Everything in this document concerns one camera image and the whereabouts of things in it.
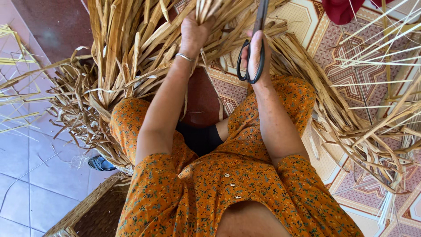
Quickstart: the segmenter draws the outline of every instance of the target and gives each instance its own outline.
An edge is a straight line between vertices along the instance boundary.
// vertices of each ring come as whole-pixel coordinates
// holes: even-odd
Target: wicker basket
[[[89,196],[53,226],[45,237],[114,237],[129,185],[120,173],[101,183]]]

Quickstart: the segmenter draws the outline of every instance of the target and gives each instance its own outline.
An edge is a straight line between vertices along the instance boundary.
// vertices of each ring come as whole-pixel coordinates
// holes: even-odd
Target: floral print
[[[302,135],[314,89],[293,77],[272,82]],[[112,134],[132,162],[148,106],[127,98],[112,113]],[[251,88],[229,117],[228,131],[223,144],[200,158],[175,131],[172,154],[152,154],[137,164],[116,236],[215,236],[227,207],[243,200],[264,204],[294,237],[362,236],[304,157],[285,157],[276,168],[271,164]]]

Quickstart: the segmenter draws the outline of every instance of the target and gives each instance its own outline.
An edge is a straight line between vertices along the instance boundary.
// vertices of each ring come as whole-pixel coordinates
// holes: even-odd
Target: red cloth
[[[381,6],[381,0],[371,0],[377,6]],[[328,17],[338,25],[343,25],[351,22],[354,18],[354,12],[357,12],[358,9],[362,6],[364,0],[322,0],[323,7],[326,11]]]

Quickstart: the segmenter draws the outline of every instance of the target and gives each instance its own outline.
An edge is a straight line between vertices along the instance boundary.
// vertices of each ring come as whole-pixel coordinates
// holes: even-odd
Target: bracelet
[[[189,61],[189,62],[195,62],[195,59],[191,59],[189,57],[187,57],[186,55],[182,54],[182,53],[177,53],[176,56],[180,56],[182,58],[184,58],[185,60]]]

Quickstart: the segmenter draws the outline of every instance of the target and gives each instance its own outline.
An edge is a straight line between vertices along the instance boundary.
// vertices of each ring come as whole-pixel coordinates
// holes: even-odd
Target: woman's right hand
[[[249,30],[247,32],[247,35],[251,36],[252,33],[253,31]],[[264,43],[265,62],[264,62],[263,72],[260,75],[259,80],[252,85],[253,88],[255,86],[267,87],[267,86],[272,85],[272,82],[270,80],[270,73],[269,73],[272,51],[269,48],[266,37],[262,30],[258,30],[251,38],[250,44],[242,49],[241,65],[243,67],[248,67],[248,74],[250,75],[250,80],[254,80],[254,78],[256,77],[257,69],[259,68],[259,63],[260,63],[260,51],[262,47],[262,39]],[[248,47],[251,47],[250,49],[251,55],[250,55],[249,63],[247,63]]]

